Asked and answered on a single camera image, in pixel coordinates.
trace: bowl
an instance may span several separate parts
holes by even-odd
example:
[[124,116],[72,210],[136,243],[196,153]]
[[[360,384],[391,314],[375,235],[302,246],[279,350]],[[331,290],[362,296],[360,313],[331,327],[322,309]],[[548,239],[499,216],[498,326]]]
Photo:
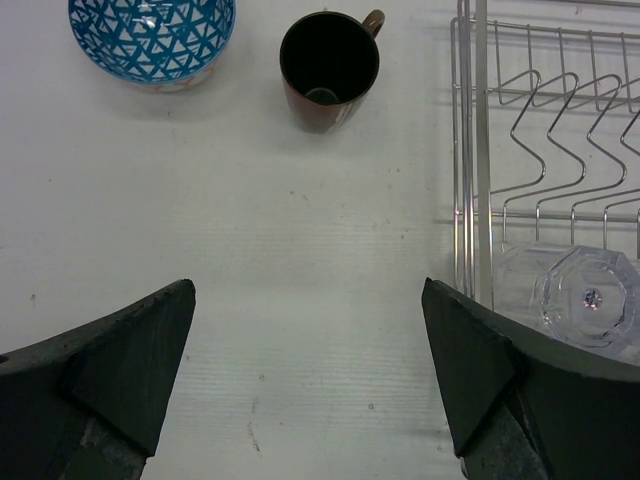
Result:
[[235,0],[69,0],[71,30],[96,65],[162,92],[213,71],[235,12]]

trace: glass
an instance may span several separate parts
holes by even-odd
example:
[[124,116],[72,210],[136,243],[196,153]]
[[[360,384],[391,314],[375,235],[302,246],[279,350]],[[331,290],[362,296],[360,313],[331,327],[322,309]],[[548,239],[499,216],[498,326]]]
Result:
[[505,244],[494,259],[494,306],[550,337],[640,365],[640,275],[621,252]]

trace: white surface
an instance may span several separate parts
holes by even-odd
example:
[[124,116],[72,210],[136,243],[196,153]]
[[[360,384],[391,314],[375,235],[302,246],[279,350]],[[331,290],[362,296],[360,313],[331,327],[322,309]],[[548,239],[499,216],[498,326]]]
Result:
[[[370,96],[317,136],[278,49],[324,7],[388,21]],[[84,57],[63,0],[5,2],[0,351],[191,278],[145,480],[461,478],[420,306],[427,275],[450,279],[454,9],[240,0],[215,77],[155,95]]]

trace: dark cup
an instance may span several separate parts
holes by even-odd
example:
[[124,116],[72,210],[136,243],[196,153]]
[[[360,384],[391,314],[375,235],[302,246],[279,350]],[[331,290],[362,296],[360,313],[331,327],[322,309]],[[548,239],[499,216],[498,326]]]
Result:
[[384,13],[364,22],[337,12],[298,20],[280,47],[280,69],[291,110],[307,129],[333,130],[351,117],[373,86],[380,67],[375,37]]

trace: dish rack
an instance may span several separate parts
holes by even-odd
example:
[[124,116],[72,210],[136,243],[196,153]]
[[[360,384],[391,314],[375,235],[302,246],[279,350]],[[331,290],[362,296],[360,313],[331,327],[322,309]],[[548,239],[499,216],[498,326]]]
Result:
[[[640,18],[632,1],[521,3]],[[451,22],[455,284],[489,308],[506,241],[640,258],[640,32],[553,22],[491,19],[487,0]]]

